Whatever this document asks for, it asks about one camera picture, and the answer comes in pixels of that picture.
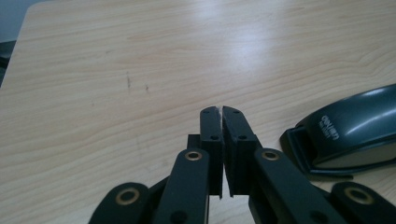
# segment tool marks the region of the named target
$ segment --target light wood tabletop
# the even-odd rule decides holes
[[[168,176],[208,106],[281,149],[311,112],[392,83],[393,0],[34,5],[0,89],[0,223],[88,223],[117,185]],[[354,181],[396,204],[395,167]],[[209,223],[253,223],[224,191]]]

